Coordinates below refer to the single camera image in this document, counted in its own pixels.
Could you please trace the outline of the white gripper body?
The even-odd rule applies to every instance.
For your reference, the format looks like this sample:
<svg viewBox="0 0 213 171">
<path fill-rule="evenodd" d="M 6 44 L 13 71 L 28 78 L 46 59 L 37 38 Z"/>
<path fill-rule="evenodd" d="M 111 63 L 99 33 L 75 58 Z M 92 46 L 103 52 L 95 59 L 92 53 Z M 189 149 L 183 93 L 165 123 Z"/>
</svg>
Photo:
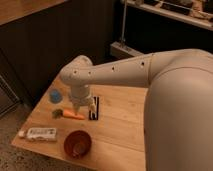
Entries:
<svg viewBox="0 0 213 171">
<path fill-rule="evenodd" d="M 89 106 L 93 104 L 89 85 L 72 86 L 69 97 L 74 105 Z"/>
</svg>

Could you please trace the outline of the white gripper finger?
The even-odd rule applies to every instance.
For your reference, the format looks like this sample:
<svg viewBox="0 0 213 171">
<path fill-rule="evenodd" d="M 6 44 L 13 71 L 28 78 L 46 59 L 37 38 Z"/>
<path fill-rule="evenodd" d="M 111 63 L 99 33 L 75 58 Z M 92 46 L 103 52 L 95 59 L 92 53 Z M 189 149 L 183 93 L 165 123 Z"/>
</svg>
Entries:
<svg viewBox="0 0 213 171">
<path fill-rule="evenodd" d="M 91 111 L 91 112 L 96 112 L 96 106 L 95 106 L 95 104 L 93 103 L 93 104 L 90 104 L 89 106 L 88 106 L 88 109 L 89 109 L 89 111 Z"/>
<path fill-rule="evenodd" d="M 80 109 L 80 105 L 79 104 L 73 104 L 73 108 L 74 108 L 74 111 L 79 111 Z"/>
</svg>

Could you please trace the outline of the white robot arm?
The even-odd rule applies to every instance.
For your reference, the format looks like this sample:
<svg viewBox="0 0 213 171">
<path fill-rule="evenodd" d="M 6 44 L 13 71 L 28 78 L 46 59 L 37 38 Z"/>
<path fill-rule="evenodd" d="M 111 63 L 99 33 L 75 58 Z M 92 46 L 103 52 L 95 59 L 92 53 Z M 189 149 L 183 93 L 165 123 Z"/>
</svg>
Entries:
<svg viewBox="0 0 213 171">
<path fill-rule="evenodd" d="M 74 109 L 92 85 L 143 87 L 147 171 L 213 171 L 213 54 L 182 49 L 94 65 L 79 55 L 60 70 Z"/>
</svg>

